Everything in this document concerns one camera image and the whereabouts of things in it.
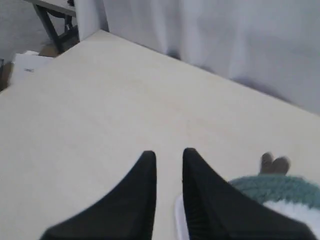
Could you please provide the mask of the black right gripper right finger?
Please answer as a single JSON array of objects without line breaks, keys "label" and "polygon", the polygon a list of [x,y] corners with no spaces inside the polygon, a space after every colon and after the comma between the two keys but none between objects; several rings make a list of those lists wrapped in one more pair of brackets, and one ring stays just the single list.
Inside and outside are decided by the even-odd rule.
[{"label": "black right gripper right finger", "polygon": [[182,156],[183,205],[191,240],[314,240],[303,222],[277,213],[231,186],[194,148]]}]

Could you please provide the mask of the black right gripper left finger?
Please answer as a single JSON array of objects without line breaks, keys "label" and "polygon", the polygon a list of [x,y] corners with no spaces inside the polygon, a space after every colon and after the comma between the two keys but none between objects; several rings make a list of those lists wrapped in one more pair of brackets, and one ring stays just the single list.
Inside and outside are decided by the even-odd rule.
[{"label": "black right gripper left finger", "polygon": [[98,202],[48,228],[43,240],[150,240],[157,202],[156,154],[144,151]]}]

